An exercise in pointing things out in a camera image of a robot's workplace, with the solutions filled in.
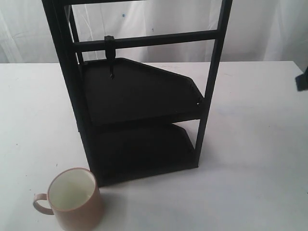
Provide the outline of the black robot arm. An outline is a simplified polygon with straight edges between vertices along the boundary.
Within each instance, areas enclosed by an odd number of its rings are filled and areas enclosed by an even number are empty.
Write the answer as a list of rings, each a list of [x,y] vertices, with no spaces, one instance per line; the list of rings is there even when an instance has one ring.
[[[308,90],[308,67],[304,73],[295,78],[295,83],[298,92]]]

